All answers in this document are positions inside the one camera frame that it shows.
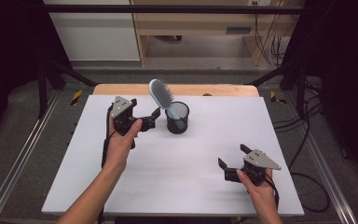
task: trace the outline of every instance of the hair brush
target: hair brush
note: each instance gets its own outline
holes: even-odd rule
[[[186,127],[185,123],[171,106],[173,96],[167,84],[158,79],[153,79],[149,83],[149,92],[161,109],[168,110],[172,118],[175,120],[177,128],[180,130],[184,129]]]

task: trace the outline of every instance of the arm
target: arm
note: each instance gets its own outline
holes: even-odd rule
[[[267,174],[272,178],[272,170],[267,169]],[[252,203],[257,212],[258,218],[263,224],[281,224],[281,218],[278,215],[274,199],[274,190],[266,182],[256,187],[246,173],[237,170],[237,175],[242,184],[248,189],[251,195]]]
[[[141,127],[142,120],[137,119],[126,135],[112,135],[103,169],[57,223],[94,223],[126,168],[132,140]],[[113,132],[113,121],[110,119],[109,133]]]

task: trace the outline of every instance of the gray floor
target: gray floor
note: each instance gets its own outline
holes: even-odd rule
[[[147,83],[151,78],[164,78],[168,83],[243,84],[272,69],[267,63],[252,66],[241,38],[214,36],[184,36],[181,42],[169,36],[152,38],[145,67],[130,63],[105,64],[103,69],[96,69],[95,64],[90,63],[76,66],[79,73],[104,83]],[[42,214],[40,210],[71,140],[71,132],[76,128],[87,95],[92,93],[92,88],[79,84],[72,78],[65,79],[68,84],[64,91],[60,91],[48,124],[1,211],[1,223],[4,223],[4,218],[7,221],[5,223],[25,223],[24,220],[43,223],[41,220],[56,219]],[[293,95],[290,91],[280,91],[277,85],[279,81],[280,78],[276,77],[258,87],[273,122],[288,120],[296,115],[289,104],[270,101],[271,91],[275,91],[277,98],[282,100],[290,100]],[[320,84],[317,78],[310,81],[315,85]],[[83,91],[82,96],[76,105],[70,105],[77,90]],[[307,98],[311,96],[312,93],[307,92]],[[10,94],[8,108],[0,122],[0,186],[33,129],[37,114],[36,82],[19,87]],[[340,144],[323,114],[318,113],[311,118],[310,131],[358,222],[358,163],[342,158]],[[303,133],[300,128],[296,128],[277,133],[277,136],[286,162],[289,163],[301,143]],[[322,183],[320,171],[310,153],[310,145],[305,145],[293,171],[312,176]],[[324,207],[326,200],[319,187],[299,176],[293,176],[293,179],[303,204],[312,208]],[[283,220],[284,223],[341,223],[336,208],[336,204],[331,204],[325,212],[305,210],[306,215],[303,217],[284,217]],[[249,218],[244,223],[257,223],[257,220]]]

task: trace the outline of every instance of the white table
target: white table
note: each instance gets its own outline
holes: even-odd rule
[[[135,117],[157,108],[150,96],[121,96],[137,99]],[[42,212],[65,212],[101,170],[106,109],[114,99],[89,97]],[[241,167],[240,144],[266,152],[282,167],[273,172],[281,197],[279,214],[304,215],[263,98],[177,95],[175,100],[190,108],[187,131],[169,133],[161,111],[157,127],[136,138],[127,168],[105,205],[106,215],[255,215],[244,186],[225,181],[217,164],[221,158],[229,167]]]

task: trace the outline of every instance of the gray brush bristles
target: gray brush bristles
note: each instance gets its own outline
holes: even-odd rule
[[[165,81],[157,79],[155,82],[153,82],[153,94],[156,96],[156,98],[158,98],[158,101],[162,107],[170,107],[173,101],[173,96]]]

